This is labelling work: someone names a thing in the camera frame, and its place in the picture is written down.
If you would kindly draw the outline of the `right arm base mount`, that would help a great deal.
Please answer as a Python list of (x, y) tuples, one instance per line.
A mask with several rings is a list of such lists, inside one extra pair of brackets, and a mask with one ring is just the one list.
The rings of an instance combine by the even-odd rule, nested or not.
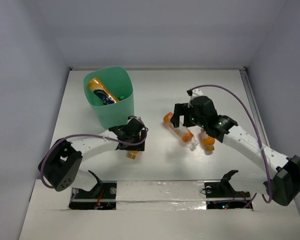
[(228, 183), (208, 181), (200, 193), (205, 196), (207, 210), (253, 209), (248, 191), (235, 191)]

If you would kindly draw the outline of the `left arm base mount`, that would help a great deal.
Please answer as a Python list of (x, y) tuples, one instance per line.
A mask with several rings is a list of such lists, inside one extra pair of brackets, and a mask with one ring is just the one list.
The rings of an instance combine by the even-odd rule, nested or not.
[(117, 206), (117, 182), (103, 182), (101, 191), (91, 196), (82, 189), (72, 189), (68, 207), (71, 210), (115, 210)]

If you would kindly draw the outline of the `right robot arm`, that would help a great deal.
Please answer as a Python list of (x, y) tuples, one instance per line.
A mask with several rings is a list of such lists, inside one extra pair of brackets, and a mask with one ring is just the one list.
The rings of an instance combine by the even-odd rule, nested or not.
[(300, 192), (300, 157), (288, 157), (264, 145), (247, 133), (238, 123), (226, 115), (220, 115), (213, 101), (207, 96), (195, 96), (188, 103), (174, 106), (171, 123), (179, 127), (184, 117), (184, 127), (201, 127), (208, 136), (236, 150), (265, 174), (265, 180), (241, 180), (230, 177), (220, 183), (225, 196), (239, 190), (268, 195), (281, 205), (288, 206)]

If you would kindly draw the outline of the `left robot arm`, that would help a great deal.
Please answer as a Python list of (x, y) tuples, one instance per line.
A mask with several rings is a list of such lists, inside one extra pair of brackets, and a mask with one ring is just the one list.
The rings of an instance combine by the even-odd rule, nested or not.
[(145, 150), (149, 129), (140, 117), (129, 116), (127, 124), (113, 126), (100, 134), (80, 133), (58, 139), (38, 165), (43, 185), (57, 192), (74, 188), (94, 198), (103, 182), (91, 170), (80, 169), (82, 162), (106, 152)]

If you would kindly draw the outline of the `orange label clear bottle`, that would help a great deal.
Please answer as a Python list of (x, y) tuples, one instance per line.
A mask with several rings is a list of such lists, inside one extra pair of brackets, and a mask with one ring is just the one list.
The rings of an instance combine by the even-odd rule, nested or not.
[(185, 126), (183, 123), (179, 122), (179, 127), (174, 127), (171, 122), (171, 118), (173, 117), (173, 113), (167, 113), (163, 118), (164, 125), (169, 128), (171, 131), (175, 133), (175, 135), (184, 143), (186, 144), (190, 150), (194, 150), (197, 145), (199, 144), (198, 141), (195, 139), (193, 133)]

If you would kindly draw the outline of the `small orange bottle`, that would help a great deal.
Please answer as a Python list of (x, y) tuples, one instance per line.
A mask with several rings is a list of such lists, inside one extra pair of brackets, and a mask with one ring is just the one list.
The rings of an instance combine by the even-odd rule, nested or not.
[(137, 157), (138, 153), (139, 151), (137, 150), (129, 150), (127, 152), (127, 157), (134, 160)]
[(215, 150), (215, 139), (209, 136), (203, 128), (200, 129), (200, 138), (203, 147), (207, 152), (213, 152)]

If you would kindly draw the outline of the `blue label orange bottle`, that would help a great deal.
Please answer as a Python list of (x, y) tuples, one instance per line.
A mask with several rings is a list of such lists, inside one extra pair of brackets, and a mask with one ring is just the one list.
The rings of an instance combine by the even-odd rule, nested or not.
[(102, 101), (104, 105), (112, 105), (120, 101), (98, 77), (91, 79), (88, 82), (87, 87)]

